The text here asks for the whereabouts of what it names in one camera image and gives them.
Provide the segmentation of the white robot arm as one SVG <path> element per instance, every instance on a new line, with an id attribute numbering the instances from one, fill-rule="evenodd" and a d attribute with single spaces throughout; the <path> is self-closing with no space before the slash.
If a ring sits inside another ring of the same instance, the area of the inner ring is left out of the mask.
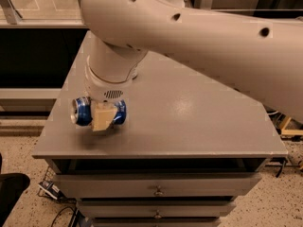
<path id="1" fill-rule="evenodd" d="M 303 122 L 301 24 L 166 0 L 81 0 L 80 10 L 105 43 L 167 56 Z"/>

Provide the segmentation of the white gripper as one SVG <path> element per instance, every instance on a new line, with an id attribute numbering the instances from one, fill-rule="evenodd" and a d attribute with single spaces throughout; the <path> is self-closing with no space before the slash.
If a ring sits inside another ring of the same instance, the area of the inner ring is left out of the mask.
<path id="1" fill-rule="evenodd" d="M 132 81 L 129 79 L 121 83 L 107 82 L 97 77 L 89 66 L 85 67 L 84 72 L 85 92 L 95 100 L 92 104 L 92 130 L 105 131 L 110 127 L 117 113 L 117 107 L 109 102 L 122 100 L 127 95 L 127 88 Z"/>

